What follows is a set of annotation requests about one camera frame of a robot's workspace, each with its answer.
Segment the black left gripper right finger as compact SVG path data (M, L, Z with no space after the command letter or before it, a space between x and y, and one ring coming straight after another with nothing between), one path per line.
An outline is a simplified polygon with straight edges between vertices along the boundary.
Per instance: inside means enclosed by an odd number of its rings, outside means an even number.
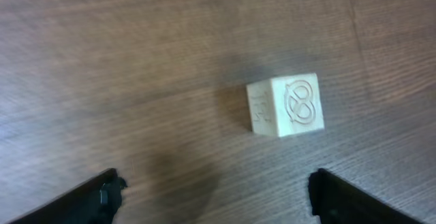
M310 174L308 194L321 224L421 224L324 168Z

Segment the wooden block red pretzel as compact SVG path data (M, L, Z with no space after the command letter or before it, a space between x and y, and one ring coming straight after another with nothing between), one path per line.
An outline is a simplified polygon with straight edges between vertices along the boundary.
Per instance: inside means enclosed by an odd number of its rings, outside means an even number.
M254 133L286 137L324 128L317 74L281 76L246 86Z

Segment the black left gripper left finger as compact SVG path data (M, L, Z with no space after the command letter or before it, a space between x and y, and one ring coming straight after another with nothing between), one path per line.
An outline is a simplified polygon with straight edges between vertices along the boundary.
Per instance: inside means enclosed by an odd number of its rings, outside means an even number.
M112 224L127 182L108 168L9 224Z

